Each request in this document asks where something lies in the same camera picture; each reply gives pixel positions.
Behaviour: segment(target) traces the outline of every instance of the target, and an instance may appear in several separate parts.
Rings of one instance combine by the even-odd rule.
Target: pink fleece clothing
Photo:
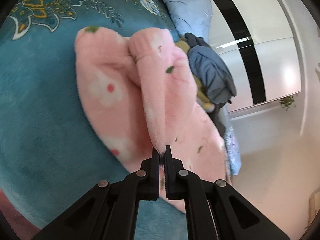
[[[152,146],[201,179],[226,178],[224,140],[196,103],[186,54],[166,29],[147,28],[124,38],[100,27],[79,31],[77,86],[96,134],[129,171],[139,170]],[[160,196],[165,198],[163,171]],[[170,201],[184,211],[183,201]]]

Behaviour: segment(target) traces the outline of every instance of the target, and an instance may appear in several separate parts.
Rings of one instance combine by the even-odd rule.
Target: metal screw
[[[107,182],[105,179],[102,179],[98,182],[98,187],[106,187],[108,184],[109,182]]]
[[[189,174],[189,172],[187,170],[180,170],[178,171],[180,176],[187,176]]]
[[[147,172],[144,170],[139,170],[139,171],[137,171],[136,174],[138,177],[144,177],[144,176],[146,176]]]
[[[226,181],[223,179],[218,179],[216,184],[218,187],[225,187],[227,185]]]

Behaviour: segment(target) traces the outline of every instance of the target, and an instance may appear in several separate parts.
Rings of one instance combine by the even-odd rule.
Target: white wall
[[[232,120],[243,166],[234,187],[298,240],[308,224],[308,199],[320,188],[320,38],[300,0],[282,0],[292,19],[303,66],[296,108],[274,107]]]

